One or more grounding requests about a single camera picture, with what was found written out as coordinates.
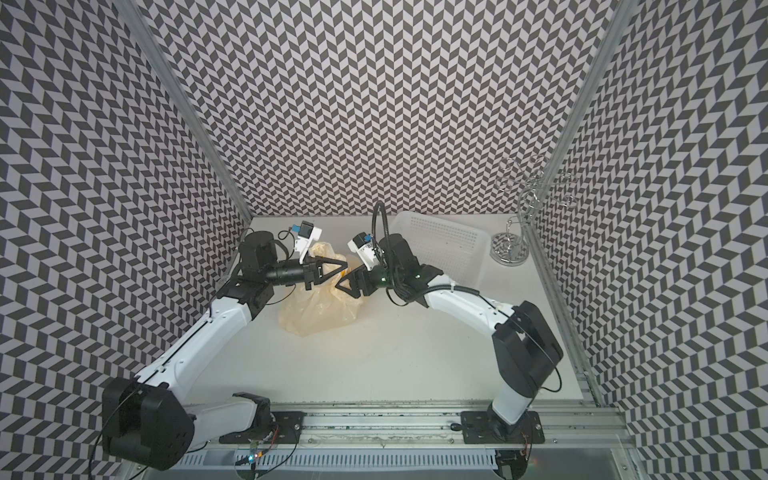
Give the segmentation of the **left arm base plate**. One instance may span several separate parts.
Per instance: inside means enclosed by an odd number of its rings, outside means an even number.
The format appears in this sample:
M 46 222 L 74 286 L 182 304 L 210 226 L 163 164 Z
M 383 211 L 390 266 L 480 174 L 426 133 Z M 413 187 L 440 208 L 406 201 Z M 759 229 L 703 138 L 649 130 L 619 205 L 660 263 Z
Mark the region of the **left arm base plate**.
M 266 420 L 258 420 L 256 426 L 233 432 L 218 438 L 220 444 L 295 444 L 301 437 L 306 413 L 303 411 L 277 411 Z

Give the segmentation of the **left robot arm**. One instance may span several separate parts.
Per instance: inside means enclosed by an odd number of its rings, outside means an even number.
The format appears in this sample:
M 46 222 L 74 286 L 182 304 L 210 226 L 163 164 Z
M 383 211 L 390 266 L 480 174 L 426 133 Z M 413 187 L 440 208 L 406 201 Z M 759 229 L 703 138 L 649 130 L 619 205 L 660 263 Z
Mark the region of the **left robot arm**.
M 280 259 L 286 248 L 272 233 L 246 235 L 232 274 L 194 325 L 133 378 L 105 385 L 97 446 L 107 455 L 165 471 L 190 449 L 221 437 L 275 444 L 280 426 L 268 398 L 240 392 L 197 406 L 185 399 L 208 364 L 264 310 L 275 287 L 311 289 L 347 268 L 344 260 L 308 255 L 312 240 L 298 237 L 295 251 Z

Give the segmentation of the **banana print plastic bag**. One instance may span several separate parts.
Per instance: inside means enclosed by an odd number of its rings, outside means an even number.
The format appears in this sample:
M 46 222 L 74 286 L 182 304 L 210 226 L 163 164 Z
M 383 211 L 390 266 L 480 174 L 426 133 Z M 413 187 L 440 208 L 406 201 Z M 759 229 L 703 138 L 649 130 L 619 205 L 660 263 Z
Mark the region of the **banana print plastic bag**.
M 313 286 L 311 290 L 300 285 L 280 304 L 279 325 L 285 331 L 301 337 L 354 323 L 365 302 L 364 297 L 353 298 L 336 288 L 345 274 L 362 265 L 357 257 L 335 253 L 327 242 L 315 243 L 309 253 L 312 256 L 344 260 L 348 267 L 323 284 Z

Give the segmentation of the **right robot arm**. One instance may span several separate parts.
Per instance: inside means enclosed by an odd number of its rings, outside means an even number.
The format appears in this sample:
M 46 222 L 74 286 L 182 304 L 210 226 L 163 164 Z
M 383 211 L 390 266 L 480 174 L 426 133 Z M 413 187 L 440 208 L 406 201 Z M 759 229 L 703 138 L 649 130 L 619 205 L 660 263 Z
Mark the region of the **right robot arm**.
M 442 312 L 491 341 L 503 384 L 487 409 L 487 427 L 501 442 L 531 443 L 535 426 L 529 407 L 550 376 L 562 379 L 563 350 L 540 309 L 529 301 L 492 300 L 458 284 L 443 270 L 421 263 L 400 234 L 378 241 L 361 232 L 348 247 L 362 265 L 341 277 L 338 290 L 359 298 L 384 289 L 401 307 L 417 303 Z

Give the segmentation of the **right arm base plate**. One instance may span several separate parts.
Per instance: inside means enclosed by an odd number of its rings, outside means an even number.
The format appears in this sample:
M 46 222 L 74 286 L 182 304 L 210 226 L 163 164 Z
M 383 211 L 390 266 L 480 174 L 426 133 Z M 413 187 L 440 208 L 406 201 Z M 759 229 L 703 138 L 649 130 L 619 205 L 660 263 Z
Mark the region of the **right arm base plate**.
M 543 444 L 545 436 L 537 412 L 527 410 L 507 424 L 492 409 L 462 411 L 460 425 L 465 444 Z

